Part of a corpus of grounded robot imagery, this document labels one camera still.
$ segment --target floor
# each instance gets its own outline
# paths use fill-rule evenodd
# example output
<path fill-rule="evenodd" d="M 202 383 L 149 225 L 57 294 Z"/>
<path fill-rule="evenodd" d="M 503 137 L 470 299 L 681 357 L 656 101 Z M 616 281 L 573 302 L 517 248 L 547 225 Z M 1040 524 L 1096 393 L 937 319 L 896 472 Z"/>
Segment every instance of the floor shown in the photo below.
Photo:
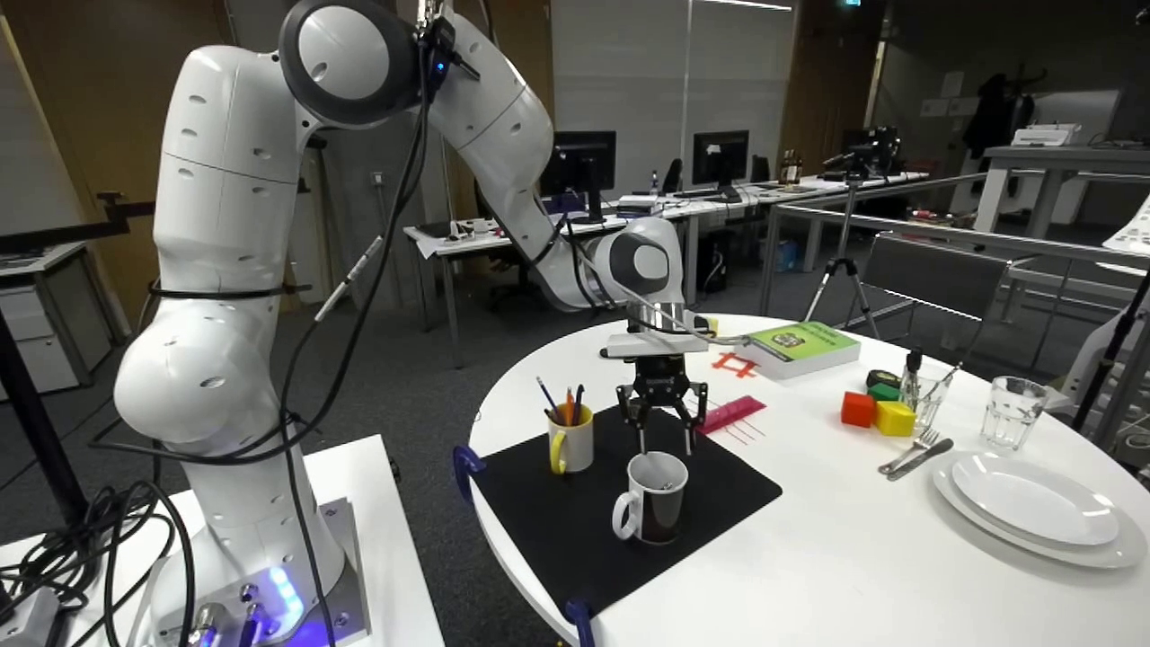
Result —
<path fill-rule="evenodd" d="M 772 292 L 772 315 L 803 315 L 815 281 L 818 272 L 784 272 Z M 754 258 L 736 254 L 729 285 L 715 294 L 700 294 L 700 309 L 754 311 L 754 288 Z M 381 434 L 390 440 L 446 643 L 542 647 L 555 643 L 555 637 L 488 556 L 476 515 L 452 488 L 448 449 L 467 440 L 483 396 L 509 364 L 606 315 L 557 315 L 536 294 L 515 292 L 509 276 L 488 272 L 461 281 L 458 294 L 464 319 L 464 364 L 458 365 L 444 327 L 420 327 L 416 304 L 410 311 L 373 311 L 352 349 L 352 364 L 333 411 L 325 421 L 325 434 L 305 449 L 363 434 Z M 818 315 L 836 319 L 847 299 L 847 285 L 833 281 Z M 1062 315 L 1050 324 L 1050 337 L 1040 349 L 1034 337 L 1047 327 L 1047 315 L 1028 302 L 1011 309 L 998 304 L 967 365 L 985 377 L 1003 371 L 1056 377 L 1068 371 L 1074 346 L 1094 324 L 1096 315 Z M 295 349 L 303 327 L 305 311 L 285 315 L 272 352 L 278 375 L 285 371 L 285 357 Z M 303 357 L 290 411 L 314 413 L 320 405 L 338 375 L 349 327 L 352 311 L 338 311 L 320 327 Z M 886 333 L 896 341 L 912 333 L 921 337 L 921 349 L 937 357 L 957 349 L 953 330 L 930 311 L 921 311 L 912 324 L 905 315 L 893 319 L 886 324 Z M 107 357 L 96 365 L 94 383 L 42 397 L 85 492 L 151 475 L 151 458 L 89 449 L 94 434 L 115 421 L 107 401 L 115 365 L 119 357 Z M 161 486 L 185 488 L 180 466 L 166 466 Z M 19 540 L 52 524 L 57 524 L 57 509 L 47 502 L 47 486 L 37 463 L 30 463 L 12 405 L 0 405 L 0 540 Z"/>

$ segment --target knife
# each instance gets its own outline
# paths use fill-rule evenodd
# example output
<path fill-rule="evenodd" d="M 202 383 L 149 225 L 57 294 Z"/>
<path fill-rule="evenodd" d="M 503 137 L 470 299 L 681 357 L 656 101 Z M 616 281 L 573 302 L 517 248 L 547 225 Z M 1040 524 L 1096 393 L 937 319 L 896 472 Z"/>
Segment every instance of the knife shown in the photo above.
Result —
<path fill-rule="evenodd" d="M 942 437 L 942 440 L 933 440 L 933 445 L 927 445 L 927 449 L 921 449 L 921 454 L 905 455 L 901 463 L 893 463 L 886 475 L 888 475 L 893 482 L 900 482 L 900 476 L 905 476 L 912 466 L 927 463 L 930 455 L 948 454 L 953 445 L 957 445 L 953 437 Z"/>

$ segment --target stacked plates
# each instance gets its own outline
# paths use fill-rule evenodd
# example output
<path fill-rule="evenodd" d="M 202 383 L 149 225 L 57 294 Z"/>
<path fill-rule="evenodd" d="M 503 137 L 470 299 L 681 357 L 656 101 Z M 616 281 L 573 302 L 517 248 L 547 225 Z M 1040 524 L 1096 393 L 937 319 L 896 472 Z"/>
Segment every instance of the stacked plates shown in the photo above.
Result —
<path fill-rule="evenodd" d="M 1145 540 L 1126 509 L 1034 463 L 960 454 L 930 482 L 967 520 L 1050 562 L 1132 569 L 1145 554 Z"/>

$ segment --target book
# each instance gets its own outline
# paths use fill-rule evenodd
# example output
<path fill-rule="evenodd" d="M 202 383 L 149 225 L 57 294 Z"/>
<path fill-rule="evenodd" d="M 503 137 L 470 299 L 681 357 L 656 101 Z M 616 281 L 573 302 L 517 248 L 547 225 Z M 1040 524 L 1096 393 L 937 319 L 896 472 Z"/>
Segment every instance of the book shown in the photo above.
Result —
<path fill-rule="evenodd" d="M 818 319 L 766 327 L 736 341 L 736 357 L 750 360 L 766 377 L 795 377 L 823 365 L 840 365 L 859 360 L 859 349 L 863 346 L 856 337 Z"/>

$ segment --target round white table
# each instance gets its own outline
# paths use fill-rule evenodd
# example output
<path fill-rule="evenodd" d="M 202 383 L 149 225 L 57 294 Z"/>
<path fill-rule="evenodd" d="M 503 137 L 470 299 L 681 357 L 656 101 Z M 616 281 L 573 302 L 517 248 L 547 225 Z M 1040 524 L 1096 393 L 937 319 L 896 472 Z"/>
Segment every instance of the round white table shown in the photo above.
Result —
<path fill-rule="evenodd" d="M 780 324 L 766 315 L 720 319 L 720 333 Z M 476 415 L 470 449 L 488 455 L 542 432 L 536 377 L 555 388 L 582 382 L 593 411 L 616 405 L 616 383 L 633 382 L 633 364 L 600 360 L 606 333 L 622 333 L 622 324 L 557 337 L 509 365 Z M 687 375 L 711 383 L 711 405 L 754 396 L 766 411 L 711 437 L 780 482 L 784 494 L 605 608 L 593 617 L 600 647 L 1150 643 L 1150 565 L 1126 570 L 1068 569 L 978 532 L 930 488 L 930 472 L 948 455 L 901 482 L 878 475 L 878 463 L 910 440 L 845 427 L 836 405 L 840 393 L 863 393 L 870 365 L 900 375 L 905 349 L 863 337 L 859 364 L 789 382 L 715 371 L 720 352 L 726 349 L 687 357 Z M 942 377 L 945 371 L 945 364 L 927 360 L 921 375 Z M 990 383 L 957 375 L 933 425 L 957 437 L 957 454 L 985 449 L 978 437 L 985 401 Z M 1150 536 L 1150 492 L 1062 421 L 1044 415 L 1019 458 L 1105 492 Z M 508 579 L 561 641 L 576 643 L 576 624 L 547 596 L 476 482 L 470 494 Z"/>

